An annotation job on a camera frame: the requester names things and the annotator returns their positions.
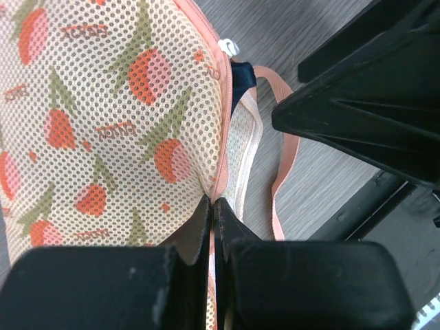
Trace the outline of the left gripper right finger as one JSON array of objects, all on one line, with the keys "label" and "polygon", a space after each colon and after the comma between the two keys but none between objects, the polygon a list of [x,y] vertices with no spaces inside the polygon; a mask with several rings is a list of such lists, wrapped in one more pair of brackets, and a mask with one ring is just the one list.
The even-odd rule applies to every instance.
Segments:
[{"label": "left gripper right finger", "polygon": [[264,241],[213,209],[219,329],[409,329],[406,286],[380,244]]}]

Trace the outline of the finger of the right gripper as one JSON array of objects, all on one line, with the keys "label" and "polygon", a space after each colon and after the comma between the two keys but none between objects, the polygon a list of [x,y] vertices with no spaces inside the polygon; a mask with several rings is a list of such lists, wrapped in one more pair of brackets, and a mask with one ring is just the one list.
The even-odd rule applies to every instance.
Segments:
[{"label": "finger of the right gripper", "polygon": [[371,1],[298,64],[298,80],[310,83],[369,41],[389,31],[421,4],[421,1]]},{"label": "finger of the right gripper", "polygon": [[273,127],[327,144],[407,181],[439,187],[439,36],[281,102]]}]

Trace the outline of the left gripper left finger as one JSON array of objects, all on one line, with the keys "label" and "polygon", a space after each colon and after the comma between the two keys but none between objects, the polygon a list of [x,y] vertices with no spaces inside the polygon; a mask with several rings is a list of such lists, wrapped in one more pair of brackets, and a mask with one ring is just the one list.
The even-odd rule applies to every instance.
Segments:
[{"label": "left gripper left finger", "polygon": [[1,288],[2,329],[204,329],[210,200],[157,247],[39,247]]}]

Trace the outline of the navy blue bra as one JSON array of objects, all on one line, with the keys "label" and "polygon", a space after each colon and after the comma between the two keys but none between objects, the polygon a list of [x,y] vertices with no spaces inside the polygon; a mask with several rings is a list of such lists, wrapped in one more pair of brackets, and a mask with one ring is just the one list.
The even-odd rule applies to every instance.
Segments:
[{"label": "navy blue bra", "polygon": [[231,62],[232,69],[232,108],[234,113],[236,106],[243,95],[251,88],[256,86],[256,76],[254,68],[249,62]]}]

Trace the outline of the pink mesh laundry bag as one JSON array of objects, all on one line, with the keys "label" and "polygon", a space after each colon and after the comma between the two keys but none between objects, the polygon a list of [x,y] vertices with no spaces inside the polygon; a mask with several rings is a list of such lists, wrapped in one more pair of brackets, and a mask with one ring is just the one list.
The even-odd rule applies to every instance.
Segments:
[{"label": "pink mesh laundry bag", "polygon": [[[36,248],[157,247],[210,200],[243,223],[263,124],[232,108],[231,62],[193,1],[1,2],[1,215],[11,267]],[[277,101],[292,90],[253,66]]]}]

